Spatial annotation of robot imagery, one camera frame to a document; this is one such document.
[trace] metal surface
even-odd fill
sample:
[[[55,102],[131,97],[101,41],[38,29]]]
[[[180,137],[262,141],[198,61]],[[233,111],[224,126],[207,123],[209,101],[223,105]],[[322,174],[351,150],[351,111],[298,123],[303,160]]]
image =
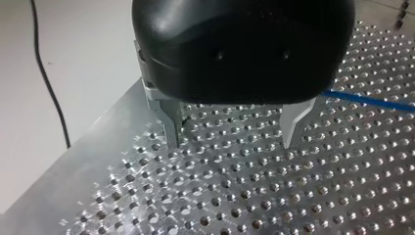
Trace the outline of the metal surface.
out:
[[[413,102],[413,39],[354,35],[334,89]],[[414,234],[415,114],[329,99],[285,150],[281,107],[189,105],[168,150],[146,109],[138,82],[0,216],[1,234]]]

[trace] hole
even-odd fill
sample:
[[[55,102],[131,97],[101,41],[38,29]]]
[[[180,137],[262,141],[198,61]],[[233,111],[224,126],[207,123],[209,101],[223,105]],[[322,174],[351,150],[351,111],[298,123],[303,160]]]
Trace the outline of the hole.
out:
[[[81,222],[87,222],[88,218],[85,215],[83,215],[83,216],[80,217],[80,221]]]
[[[138,219],[138,218],[134,218],[133,220],[132,220],[132,224],[134,224],[134,225],[137,225],[137,224],[139,224],[140,223],[140,220]]]
[[[171,204],[172,203],[171,198],[172,198],[171,195],[165,194],[161,197],[161,201],[163,204]]]
[[[223,220],[224,217],[225,217],[224,213],[219,213],[216,215],[217,220]]]
[[[115,229],[119,229],[122,226],[122,222],[118,221],[116,224],[114,224]]]
[[[262,226],[262,221],[259,219],[256,219],[253,221],[253,228],[254,229],[259,229]]]
[[[220,206],[220,202],[221,202],[220,198],[213,198],[211,200],[211,204],[214,205],[215,207],[219,207]]]
[[[229,188],[231,186],[231,181],[230,180],[222,181],[221,185],[223,188]]]
[[[262,203],[260,204],[260,206],[261,206],[264,210],[268,211],[268,210],[271,208],[271,202],[269,202],[269,201],[262,202]]]
[[[229,228],[222,228],[222,230],[220,230],[220,235],[229,235],[231,234],[231,230]]]
[[[156,169],[156,174],[157,175],[165,175],[165,168],[160,167],[160,168]]]
[[[239,232],[246,232],[247,231],[247,225],[243,224],[243,225],[238,225],[237,227]]]
[[[152,145],[152,150],[157,151],[160,149],[160,144],[154,144]]]
[[[242,197],[243,199],[248,199],[248,198],[250,198],[250,197],[251,197],[251,192],[250,192],[250,191],[248,191],[248,190],[244,190],[244,191],[242,191],[242,192],[241,192],[241,197]]]
[[[234,217],[239,217],[239,216],[241,216],[241,210],[240,210],[240,209],[233,209],[233,210],[231,211],[231,214],[232,214],[232,216],[234,216]]]
[[[149,215],[149,222],[150,223],[157,223],[159,221],[159,215],[156,213],[152,213]]]
[[[97,217],[101,220],[104,219],[106,216],[107,216],[107,213],[105,211],[98,211],[97,212]]]
[[[191,209],[190,206],[183,206],[180,208],[180,212],[183,215],[187,215],[187,214],[190,214],[190,209]]]
[[[121,209],[120,208],[115,208],[114,213],[115,214],[121,214]]]
[[[198,202],[197,204],[196,204],[196,206],[198,207],[198,209],[203,209],[204,207],[205,207],[205,203],[204,202]]]
[[[209,221],[210,221],[210,218],[209,217],[203,216],[201,218],[201,225],[202,226],[208,226],[209,225]]]
[[[192,222],[192,221],[187,221],[187,222],[184,224],[184,226],[185,226],[187,229],[192,229],[192,227],[193,227],[193,222]]]
[[[135,180],[134,175],[132,174],[127,174],[127,176],[125,176],[125,180],[129,183],[133,182]]]
[[[192,189],[193,195],[195,196],[201,196],[202,195],[202,188],[201,187],[196,187]]]
[[[95,202],[97,202],[98,204],[102,204],[104,202],[104,199],[102,197],[98,197],[95,199]]]
[[[129,205],[129,207],[130,207],[130,209],[131,210],[133,210],[134,208],[137,208],[138,207],[138,205],[137,205],[137,203],[131,203],[130,205]]]
[[[100,228],[98,228],[98,233],[99,234],[106,234],[107,233],[107,229],[105,227],[100,227]]]
[[[144,171],[141,176],[143,176],[143,178],[148,178],[150,176],[149,172]]]
[[[153,185],[146,184],[146,185],[144,185],[143,189],[144,189],[145,193],[151,193],[151,192],[153,192]]]
[[[113,193],[113,198],[114,198],[115,201],[118,201],[121,198],[121,195],[119,195],[118,192],[114,192]]]
[[[176,177],[176,178],[174,178],[174,185],[176,185],[176,186],[180,186],[180,185],[182,185],[183,184],[183,177]]]
[[[137,152],[140,153],[140,154],[144,153],[145,151],[146,150],[144,148],[142,148],[142,147],[140,147],[140,148],[137,149]]]
[[[168,235],[176,235],[179,232],[179,230],[178,230],[178,228],[177,228],[176,225],[169,226],[167,228],[167,231],[168,231]]]

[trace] perforated metal plate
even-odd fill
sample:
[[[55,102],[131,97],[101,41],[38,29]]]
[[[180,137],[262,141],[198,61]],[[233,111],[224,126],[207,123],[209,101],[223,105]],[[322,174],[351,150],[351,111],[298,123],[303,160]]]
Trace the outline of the perforated metal plate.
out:
[[[359,23],[334,89],[414,104],[414,64]],[[414,114],[330,99],[284,150],[280,112],[189,105],[175,150],[149,124],[68,234],[415,234]]]

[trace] black cable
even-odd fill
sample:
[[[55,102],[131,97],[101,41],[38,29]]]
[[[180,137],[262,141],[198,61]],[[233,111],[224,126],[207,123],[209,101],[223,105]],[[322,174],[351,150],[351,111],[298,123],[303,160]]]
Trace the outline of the black cable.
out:
[[[36,56],[36,62],[39,66],[40,72],[42,73],[43,80],[45,81],[46,87],[48,88],[49,94],[55,104],[55,108],[58,111],[59,119],[61,120],[62,130],[64,131],[65,141],[67,142],[67,148],[70,148],[69,134],[67,130],[67,124],[65,122],[64,114],[62,113],[61,106],[59,105],[58,99],[55,96],[55,92],[52,89],[51,83],[49,82],[46,70],[43,67],[42,59],[40,58],[39,50],[39,23],[37,21],[36,4],[34,0],[30,0],[31,12],[33,13],[33,30],[34,30],[34,54]]]

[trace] blue cable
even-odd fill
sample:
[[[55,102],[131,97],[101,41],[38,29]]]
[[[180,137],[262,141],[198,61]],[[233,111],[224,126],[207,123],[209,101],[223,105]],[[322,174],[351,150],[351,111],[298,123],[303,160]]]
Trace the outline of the blue cable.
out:
[[[415,107],[410,106],[410,105],[399,104],[396,102],[388,102],[388,101],[373,99],[373,98],[364,97],[364,96],[352,95],[352,94],[347,94],[347,93],[339,92],[339,91],[327,90],[323,92],[323,95],[330,97],[330,98],[338,98],[341,100],[348,100],[348,101],[357,102],[357,103],[366,103],[368,105],[379,106],[379,107],[383,107],[387,109],[395,109],[398,111],[406,111],[406,112],[415,112]]]

